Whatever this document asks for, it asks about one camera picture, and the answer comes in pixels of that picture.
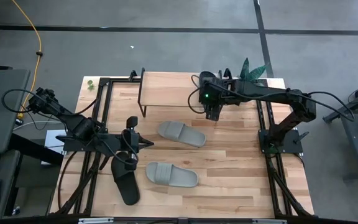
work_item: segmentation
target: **gray slide sandal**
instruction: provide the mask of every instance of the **gray slide sandal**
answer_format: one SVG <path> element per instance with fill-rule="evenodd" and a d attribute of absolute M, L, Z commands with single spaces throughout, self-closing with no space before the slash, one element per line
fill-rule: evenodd
<path fill-rule="evenodd" d="M 179 121 L 164 121 L 158 127 L 158 133 L 169 140 L 196 147 L 204 146 L 206 140 L 205 134 Z"/>
<path fill-rule="evenodd" d="M 198 184 L 196 172 L 163 162 L 147 164 L 146 176 L 155 184 L 174 187 L 195 187 Z"/>

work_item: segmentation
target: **wooden table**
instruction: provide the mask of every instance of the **wooden table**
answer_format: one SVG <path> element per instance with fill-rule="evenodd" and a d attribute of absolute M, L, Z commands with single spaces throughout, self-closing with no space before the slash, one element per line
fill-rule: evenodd
<path fill-rule="evenodd" d="M 180 106 L 186 105 L 186 103 L 172 103 L 172 101 L 182 98 L 175 93 L 189 90 L 186 88 L 185 90 L 164 88 L 165 85 L 178 85 L 179 83 L 191 86 L 190 74 L 182 74 L 187 76 L 187 81 L 185 81 L 184 76 L 177 73 L 158 73 L 157 75 L 163 76 L 160 79 L 161 83 L 154 80 L 154 85 L 159 86 L 158 90 L 154 94 L 143 91 L 142 101 L 147 101 L 144 98 L 146 96 L 150 98 L 160 96 L 171 99 L 169 104 L 177 104 L 177 106 L 161 106 L 161 103 L 156 102 L 160 106 L 148 108 L 146 118 L 142 117 L 137 104 L 139 84 L 114 84 L 112 106 L 108 118 L 109 132 L 120 133 L 125 128 L 126 119 L 129 116 L 138 116 L 139 125 L 136 127 L 136 131 L 140 132 L 144 138 L 153 141 L 155 145 L 143 149 L 139 153 L 136 179 L 140 190 L 140 201 L 133 206 L 124 204 L 111 174 L 110 160 L 98 175 L 92 216 L 273 217 L 265 158 L 260 153 L 257 139 L 257 131 L 260 128 L 256 102 L 250 101 L 240 106 L 224 106 L 218 122 L 206 120 L 204 114 L 196 114 L 189 108 Z M 84 77 L 76 111 L 85 108 L 96 98 L 97 89 L 88 90 L 87 82 L 92 80 L 95 86 L 98 86 L 99 78 Z M 281 78 L 269 78 L 267 82 L 271 87 L 285 87 Z M 272 106 L 277 123 L 290 113 L 290 108 L 287 105 L 273 103 Z M 91 116 L 91 112 L 92 109 L 85 112 L 84 115 Z M 159 136 L 157 128 L 161 122 L 167 120 L 182 121 L 205 133 L 207 138 L 205 146 L 196 148 Z M 84 153 L 78 153 L 68 166 L 63 178 L 62 202 L 69 198 L 78 184 L 83 157 Z M 145 175 L 145 167 L 152 161 L 169 162 L 194 170 L 199 176 L 198 186 L 179 188 L 153 184 Z M 283 154 L 283 165 L 289 189 L 302 206 L 308 212 L 313 213 L 305 171 L 299 158 L 291 154 Z M 281 191 L 278 191 L 278 196 L 280 208 L 284 212 Z M 86 197 L 83 199 L 82 208 L 85 207 L 85 203 Z M 50 211 L 56 210 L 57 192 L 55 192 Z"/>

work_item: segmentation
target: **slide sandal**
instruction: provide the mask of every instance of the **slide sandal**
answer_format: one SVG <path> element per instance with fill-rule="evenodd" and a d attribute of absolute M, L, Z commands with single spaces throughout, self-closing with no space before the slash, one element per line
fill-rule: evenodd
<path fill-rule="evenodd" d="M 204 146 L 206 140 L 205 134 L 179 121 L 164 121 L 158 127 L 158 133 L 166 139 L 196 147 Z"/>
<path fill-rule="evenodd" d="M 196 172 L 163 162 L 147 164 L 146 176 L 155 184 L 173 187 L 195 187 L 198 184 Z"/>
<path fill-rule="evenodd" d="M 116 156 L 123 161 L 129 159 L 129 155 L 126 152 L 118 152 Z M 126 205 L 136 204 L 140 199 L 140 193 L 134 171 L 125 170 L 125 164 L 113 157 L 111 172 L 124 203 Z"/>

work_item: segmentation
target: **green plant leaf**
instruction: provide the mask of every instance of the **green plant leaf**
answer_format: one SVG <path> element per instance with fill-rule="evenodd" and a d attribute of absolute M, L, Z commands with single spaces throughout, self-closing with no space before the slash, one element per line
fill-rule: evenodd
<path fill-rule="evenodd" d="M 247 81 L 255 81 L 257 80 L 266 70 L 266 66 L 263 65 L 261 67 L 257 67 L 253 69 L 248 76 L 246 77 Z"/>
<path fill-rule="evenodd" d="M 246 60 L 244 61 L 244 63 L 242 64 L 242 69 L 241 69 L 241 73 L 240 73 L 240 79 L 245 79 L 246 76 L 248 76 L 249 73 L 249 61 L 248 58 L 246 58 Z"/>
<path fill-rule="evenodd" d="M 93 89 L 94 89 L 94 85 L 93 85 L 93 84 L 90 84 L 90 85 L 88 86 L 88 89 L 89 89 L 89 90 L 93 90 Z"/>

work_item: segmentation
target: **cable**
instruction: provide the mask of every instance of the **cable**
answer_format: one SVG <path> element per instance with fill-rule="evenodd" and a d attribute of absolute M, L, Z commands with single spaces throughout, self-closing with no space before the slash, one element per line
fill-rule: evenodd
<path fill-rule="evenodd" d="M 355 117 L 354 117 L 353 111 L 352 111 L 350 108 L 348 108 L 348 107 L 346 106 L 346 104 L 345 104 L 341 99 L 339 99 L 336 95 L 334 95 L 334 94 L 332 94 L 332 93 L 329 93 L 329 92 L 326 92 L 326 91 L 313 91 L 313 92 L 309 93 L 309 95 L 312 95 L 312 94 L 325 94 L 325 95 L 332 96 L 335 100 L 337 100 L 340 104 L 342 104 L 343 107 L 346 108 L 346 110 L 347 110 L 347 111 L 349 112 L 349 114 L 352 116 L 352 120 L 349 119 L 344 113 L 339 112 L 338 110 L 336 110 L 336 109 L 334 109 L 334 108 L 332 108 L 332 107 L 330 107 L 330 106 L 328 106 L 328 105 L 325 105 L 325 107 L 334 110 L 335 112 L 337 112 L 337 113 L 340 114 L 341 116 L 345 117 L 345 118 L 346 118 L 347 120 L 349 120 L 349 121 L 354 121 Z"/>
<path fill-rule="evenodd" d="M 86 108 L 84 108 L 84 109 L 81 110 L 80 112 L 73 113 L 73 114 L 64 114 L 64 115 L 67 115 L 67 116 L 75 116 L 75 115 L 82 114 L 82 113 L 84 113 L 86 110 L 88 110 L 89 108 L 91 108 L 91 106 L 94 105 L 94 104 L 97 102 L 97 100 L 98 100 L 98 99 L 94 99 L 90 105 L 88 105 Z"/>
<path fill-rule="evenodd" d="M 37 79 L 37 71 L 38 71 L 38 66 L 40 64 L 41 61 L 41 56 L 42 56 L 42 41 L 41 41 L 41 37 L 40 34 L 38 33 L 37 29 L 35 28 L 35 26 L 33 25 L 32 21 L 30 20 L 30 18 L 27 16 L 27 14 L 22 10 L 22 8 L 18 5 L 18 3 L 15 2 L 15 0 L 12 0 L 12 2 L 16 5 L 16 7 L 20 10 L 20 12 L 23 14 L 23 16 L 28 20 L 28 22 L 30 23 L 30 25 L 32 26 L 33 30 L 35 31 L 35 34 L 37 34 L 38 37 L 38 43 L 39 43 L 39 49 L 38 52 L 36 53 L 38 55 L 37 58 L 37 63 L 35 64 L 35 69 L 34 69 L 34 78 L 32 80 L 32 84 L 31 84 L 31 89 L 30 91 L 32 91 L 34 89 L 34 85 L 35 85 L 35 81 Z M 30 93 L 27 94 L 27 96 L 25 97 L 24 101 L 23 101 L 23 105 L 25 105 L 27 99 L 29 98 Z"/>
<path fill-rule="evenodd" d="M 43 117 L 45 117 L 45 118 L 49 118 L 47 115 L 45 115 L 45 114 L 42 114 L 42 113 L 37 113 L 39 116 L 43 116 Z M 52 119 L 52 120 L 55 120 L 55 121 L 59 121 L 59 122 L 61 122 L 59 119 L 57 119 L 57 118 L 50 118 L 50 119 Z"/>
<path fill-rule="evenodd" d="M 124 131 L 121 132 L 121 137 L 123 138 L 127 147 L 132 151 L 133 154 L 135 154 L 135 157 L 136 157 L 136 161 L 133 163 L 126 162 L 126 161 L 122 160 L 120 157 L 117 156 L 117 154 L 110 148 L 110 146 L 105 141 L 103 141 L 101 138 L 99 138 L 99 136 L 96 133 L 95 133 L 95 136 L 99 139 L 99 141 L 101 141 L 104 144 L 104 146 L 106 146 L 106 148 L 108 148 L 110 150 L 110 152 L 112 153 L 112 156 L 115 157 L 118 161 L 122 162 L 123 164 L 129 165 L 129 166 L 134 166 L 138 163 L 139 157 L 138 157 L 137 153 L 135 152 L 135 150 L 131 147 L 131 145 L 129 145 L 129 143 L 125 139 Z"/>
<path fill-rule="evenodd" d="M 60 122 L 60 121 L 36 121 L 35 123 L 61 124 L 62 122 Z M 18 130 L 18 129 L 20 129 L 20 128 L 23 128 L 24 126 L 27 126 L 27 125 L 29 125 L 29 124 L 33 124 L 33 122 L 28 122 L 28 123 L 26 123 L 26 124 L 22 124 L 22 125 L 20 125 L 20 126 L 18 126 L 18 127 L 16 127 L 16 128 L 14 128 L 13 131 L 16 131 L 16 130 Z"/>
<path fill-rule="evenodd" d="M 31 111 L 32 111 L 32 110 L 25 110 L 25 108 L 24 108 L 23 105 L 22 105 L 23 111 L 12 110 L 12 109 L 10 109 L 10 107 L 8 107 L 8 106 L 6 105 L 6 103 L 5 103 L 5 97 L 6 97 L 6 95 L 7 95 L 8 93 L 13 92 L 13 91 L 23 91 L 23 92 L 25 92 L 25 93 L 31 94 L 32 96 L 34 96 L 34 97 L 36 97 L 36 98 L 42 100 L 44 103 L 46 103 L 46 104 L 48 104 L 49 106 L 51 106 L 51 107 L 52 107 L 53 109 L 55 109 L 56 111 L 60 111 L 60 110 L 56 109 L 56 107 L 54 107 L 54 106 L 52 106 L 50 103 L 48 103 L 46 100 L 44 100 L 43 98 L 41 98 L 39 95 L 37 95 L 37 94 L 35 94 L 35 93 L 33 93 L 33 92 L 29 91 L 29 90 L 10 89 L 10 90 L 8 90 L 8 91 L 5 91 L 5 92 L 2 94 L 1 103 L 2 103 L 2 105 L 3 105 L 7 110 L 9 110 L 9 111 L 11 111 L 11 112 L 14 112 L 14 113 L 22 113 L 22 112 L 28 113 L 28 112 L 31 112 Z"/>
<path fill-rule="evenodd" d="M 39 129 L 39 128 L 37 127 L 37 125 L 35 124 L 34 118 L 31 116 L 30 113 L 29 113 L 29 116 L 30 116 L 30 118 L 31 118 L 31 120 L 32 120 L 32 123 L 34 124 L 34 127 L 35 127 L 38 131 L 42 131 L 42 130 L 46 127 L 46 125 L 45 125 L 42 129 Z"/>
<path fill-rule="evenodd" d="M 146 224 L 156 224 L 156 223 L 172 223 L 172 224 L 177 224 L 178 221 L 176 221 L 176 220 L 156 220 L 156 221 L 148 222 L 148 223 L 146 223 Z"/>
<path fill-rule="evenodd" d="M 194 112 L 194 113 L 198 113 L 198 114 L 203 114 L 205 113 L 205 110 L 203 112 L 201 111 L 196 111 L 193 109 L 193 107 L 190 105 L 190 98 L 193 94 L 195 94 L 198 90 L 202 89 L 202 87 L 198 87 L 195 91 L 192 91 L 189 95 L 189 97 L 187 98 L 187 104 L 189 105 L 189 108 Z"/>
<path fill-rule="evenodd" d="M 61 196 L 60 196 L 60 189 L 62 187 L 63 176 L 65 175 L 65 172 L 66 172 L 68 164 L 73 159 L 73 157 L 74 157 L 74 155 L 76 153 L 77 152 L 73 152 L 73 154 L 67 159 L 67 162 L 66 162 L 65 166 L 63 167 L 62 174 L 60 175 L 59 184 L 57 185 L 57 206 L 59 207 L 59 209 L 62 208 L 62 200 L 61 200 Z"/>
<path fill-rule="evenodd" d="M 315 92 L 312 92 L 312 93 L 310 93 L 310 94 L 325 93 L 325 94 L 328 94 L 328 95 L 334 97 L 336 100 L 338 100 L 338 102 L 340 102 L 340 104 L 342 104 L 342 105 L 346 108 L 346 110 L 348 110 L 349 114 L 352 116 L 352 119 L 350 119 L 350 118 L 349 118 L 348 116 L 346 116 L 344 113 L 342 113 L 342 112 L 338 111 L 337 109 L 333 108 L 332 106 L 329 106 L 329 105 L 327 105 L 327 104 L 325 104 L 325 103 L 322 103 L 322 102 L 320 102 L 320 101 L 317 101 L 317 100 L 315 100 L 315 99 L 312 99 L 312 98 L 310 98 L 310 97 L 308 97 L 308 96 L 301 95 L 301 94 L 289 93 L 289 92 L 288 92 L 288 93 L 269 93 L 269 94 L 266 94 L 266 95 L 263 95 L 263 96 L 253 97 L 253 96 L 245 96 L 245 95 L 236 93 L 235 91 L 228 90 L 228 89 L 226 89 L 226 88 L 223 88 L 223 87 L 221 87 L 221 86 L 219 86 L 219 85 L 215 85 L 215 84 L 213 84 L 213 83 L 209 83 L 209 85 L 215 86 L 215 87 L 220 88 L 220 89 L 222 89 L 222 90 L 224 90 L 224 91 L 227 91 L 227 92 L 229 92 L 229 93 L 232 93 L 232 94 L 234 94 L 234 95 L 236 95 L 236 96 L 240 96 L 240 97 L 247 98 L 247 99 L 250 99 L 250 100 L 264 100 L 264 98 L 265 98 L 265 97 L 268 97 L 268 96 L 287 95 L 287 94 L 290 94 L 290 95 L 293 95 L 293 96 L 299 96 L 299 97 L 302 97 L 302 98 L 304 98 L 304 99 L 313 101 L 313 102 L 315 102 L 315 103 L 317 103 L 317 104 L 319 104 L 319 105 L 321 105 L 321 106 L 325 106 L 325 107 L 327 107 L 328 109 L 331 109 L 331 110 L 335 111 L 336 113 L 338 113 L 339 115 L 343 116 L 345 119 L 347 119 L 347 120 L 349 120 L 349 121 L 352 121 L 352 122 L 354 121 L 354 114 L 353 114 L 352 110 L 350 110 L 337 96 L 335 96 L 335 95 L 332 94 L 332 93 L 328 93 L 328 92 L 315 91 Z"/>
<path fill-rule="evenodd" d="M 194 79 L 193 79 L 193 77 L 197 77 L 198 79 L 200 79 L 200 77 L 199 76 L 197 76 L 197 75 L 192 75 L 191 76 L 191 81 L 193 82 L 193 84 L 198 88 L 198 85 L 196 84 L 196 82 L 194 82 Z"/>
<path fill-rule="evenodd" d="M 52 116 L 53 116 L 53 115 L 50 115 L 47 121 L 50 121 L 50 119 L 52 118 Z M 41 130 L 44 130 L 44 128 L 45 128 L 47 125 L 48 125 L 48 123 L 46 122 L 46 123 L 44 124 L 44 126 L 41 128 Z"/>
<path fill-rule="evenodd" d="M 303 168 L 305 168 L 305 162 L 303 162 L 302 157 L 299 156 L 299 154 L 297 154 L 297 153 L 294 153 L 294 155 L 299 158 L 299 160 L 302 162 Z"/>

